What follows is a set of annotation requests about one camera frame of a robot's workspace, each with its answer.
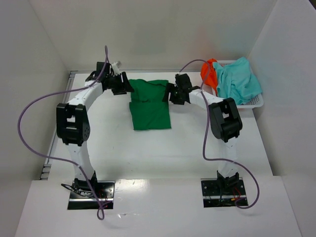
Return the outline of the green t shirt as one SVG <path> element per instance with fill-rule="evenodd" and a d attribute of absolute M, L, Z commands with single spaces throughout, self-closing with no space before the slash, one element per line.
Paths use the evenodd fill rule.
<path fill-rule="evenodd" d="M 164 130 L 171 128 L 168 102 L 163 101 L 168 81 L 164 79 L 130 79 L 129 109 L 135 131 Z"/>

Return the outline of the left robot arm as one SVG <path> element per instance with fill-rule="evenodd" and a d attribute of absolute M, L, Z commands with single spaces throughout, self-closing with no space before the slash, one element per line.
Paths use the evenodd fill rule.
<path fill-rule="evenodd" d="M 84 87 L 85 89 L 73 99 L 57 105 L 57 136 L 66 145 L 74 163 L 75 179 L 72 190 L 96 192 L 99 190 L 99 184 L 87 148 L 91 132 L 88 110 L 105 90 L 110 89 L 113 95 L 122 95 L 133 92 L 134 89 L 127 79 L 126 72 L 117 75 L 103 73 L 98 77 L 92 73 L 85 80 Z"/>

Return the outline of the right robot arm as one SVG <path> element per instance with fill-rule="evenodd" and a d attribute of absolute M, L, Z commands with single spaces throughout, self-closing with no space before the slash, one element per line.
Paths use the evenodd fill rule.
<path fill-rule="evenodd" d="M 239 174 L 234 161 L 237 159 L 236 143 L 242 122 L 234 100 L 219 98 L 198 86 L 178 86 L 172 83 L 167 84 L 162 100 L 176 105 L 188 102 L 206 109 L 207 126 L 204 138 L 207 139 L 208 130 L 211 129 L 213 136 L 222 144 L 222 157 L 212 158 L 213 161 L 220 161 L 217 170 L 218 189 L 223 194 L 225 190 L 235 186 Z"/>

